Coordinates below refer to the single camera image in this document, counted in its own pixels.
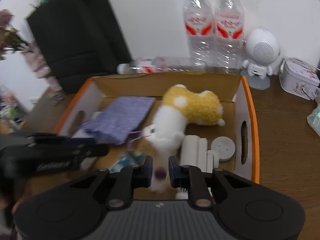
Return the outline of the person's hand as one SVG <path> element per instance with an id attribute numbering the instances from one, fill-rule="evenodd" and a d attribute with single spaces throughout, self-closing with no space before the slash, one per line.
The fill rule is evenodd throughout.
<path id="1" fill-rule="evenodd" d="M 32 195 L 31 179 L 1 178 L 1 209 L 14 213 L 18 206 Z"/>

